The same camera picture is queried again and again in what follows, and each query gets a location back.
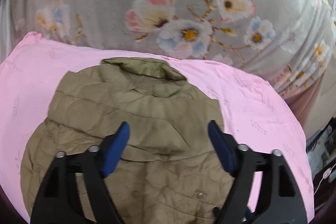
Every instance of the pink fabric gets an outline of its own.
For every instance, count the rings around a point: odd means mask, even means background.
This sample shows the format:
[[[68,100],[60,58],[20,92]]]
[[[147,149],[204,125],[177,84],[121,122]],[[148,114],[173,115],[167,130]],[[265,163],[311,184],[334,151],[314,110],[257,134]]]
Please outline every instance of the pink fabric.
[[[29,221],[20,188],[20,164],[29,137],[47,116],[55,89],[68,71],[98,65],[111,57],[165,59],[188,81],[218,99],[225,130],[253,150],[283,151],[298,182],[307,217],[314,217],[311,171],[305,134],[285,102],[261,78],[215,61],[177,60],[140,52],[103,51],[49,41],[32,32],[0,65],[0,184],[17,211]],[[260,175],[255,175],[249,206],[255,208]]]

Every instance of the white cable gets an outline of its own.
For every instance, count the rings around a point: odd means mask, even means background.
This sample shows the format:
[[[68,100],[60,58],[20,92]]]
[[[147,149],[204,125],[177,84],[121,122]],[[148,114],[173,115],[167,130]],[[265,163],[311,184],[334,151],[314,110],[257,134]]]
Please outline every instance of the white cable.
[[[319,189],[319,187],[320,187],[320,185],[321,185],[321,182],[322,182],[323,180],[327,179],[327,178],[330,176],[331,171],[335,168],[335,166],[336,166],[336,164],[334,164],[333,167],[329,167],[327,170],[325,170],[325,172],[323,173],[323,176],[322,176],[322,178],[321,178],[321,180],[320,180],[320,183],[319,183],[319,185],[317,186],[317,189],[316,189],[315,192],[314,192],[314,195],[316,194],[317,190]]]

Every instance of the quilted jacket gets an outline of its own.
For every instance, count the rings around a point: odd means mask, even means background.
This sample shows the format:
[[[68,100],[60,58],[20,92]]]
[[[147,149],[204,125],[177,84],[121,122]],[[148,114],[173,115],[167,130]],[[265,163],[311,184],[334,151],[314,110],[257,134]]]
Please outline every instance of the quilted jacket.
[[[207,136],[207,123],[224,128],[217,100],[189,84],[166,61],[111,58],[61,80],[48,117],[29,139],[21,190],[31,214],[39,185],[58,151],[84,152],[115,133],[131,135],[105,183],[126,224],[212,223],[231,188]],[[82,174],[77,184],[85,216],[95,220]]]

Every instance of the gray floral fabric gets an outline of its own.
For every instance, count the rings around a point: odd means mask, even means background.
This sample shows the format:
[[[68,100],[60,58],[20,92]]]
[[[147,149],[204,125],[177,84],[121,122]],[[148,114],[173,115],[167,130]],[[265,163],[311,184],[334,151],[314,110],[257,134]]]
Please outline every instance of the gray floral fabric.
[[[288,99],[325,71],[336,0],[12,0],[16,38],[210,59],[259,75]]]

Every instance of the pink cloth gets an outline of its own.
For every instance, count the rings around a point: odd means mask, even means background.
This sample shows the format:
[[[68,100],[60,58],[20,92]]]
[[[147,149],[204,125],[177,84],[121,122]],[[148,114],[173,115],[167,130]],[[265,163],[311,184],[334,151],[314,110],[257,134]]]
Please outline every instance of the pink cloth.
[[[46,118],[55,89],[68,71],[98,65],[111,57],[165,59],[205,94],[220,101],[225,130],[255,151],[280,149],[297,180],[308,221],[314,217],[311,171],[305,134],[285,102],[261,78],[222,63],[177,60],[140,52],[96,50],[49,41],[32,32],[0,65],[0,184],[29,222],[20,188],[20,164],[29,137]],[[260,174],[255,175],[249,206],[255,208]]]

